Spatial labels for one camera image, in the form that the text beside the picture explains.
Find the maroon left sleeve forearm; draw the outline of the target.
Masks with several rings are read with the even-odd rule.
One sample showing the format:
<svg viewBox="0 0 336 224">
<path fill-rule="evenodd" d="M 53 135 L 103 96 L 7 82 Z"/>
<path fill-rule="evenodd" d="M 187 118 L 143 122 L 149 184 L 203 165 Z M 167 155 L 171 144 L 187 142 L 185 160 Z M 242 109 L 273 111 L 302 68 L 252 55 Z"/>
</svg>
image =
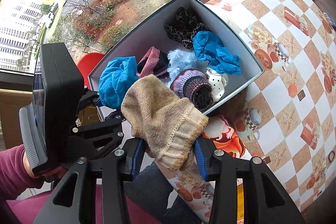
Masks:
<svg viewBox="0 0 336 224">
<path fill-rule="evenodd" d="M 40 189 L 44 184 L 42 178 L 33 178 L 25 170 L 24 153 L 23 145 L 1 151 L 0 187 L 4 200 L 15 200 L 27 188 Z"/>
</svg>

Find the person's left hand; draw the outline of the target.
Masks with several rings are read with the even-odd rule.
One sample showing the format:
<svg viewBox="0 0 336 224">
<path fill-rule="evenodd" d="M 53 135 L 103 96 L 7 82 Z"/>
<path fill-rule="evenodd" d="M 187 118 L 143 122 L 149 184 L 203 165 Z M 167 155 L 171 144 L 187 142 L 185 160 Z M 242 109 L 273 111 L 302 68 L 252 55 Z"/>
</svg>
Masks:
<svg viewBox="0 0 336 224">
<path fill-rule="evenodd" d="M 31 177 L 31 178 L 39 178 L 39 177 L 44 177 L 46 179 L 46 182 L 50 181 L 55 181 L 56 179 L 62 178 L 68 171 L 68 169 L 64 168 L 63 166 L 59 166 L 56 169 L 50 170 L 49 172 L 41 175 L 41 176 L 35 176 L 33 174 L 33 171 L 30 167 L 26 152 L 23 154 L 23 167 L 26 171 L 26 173 Z"/>
</svg>

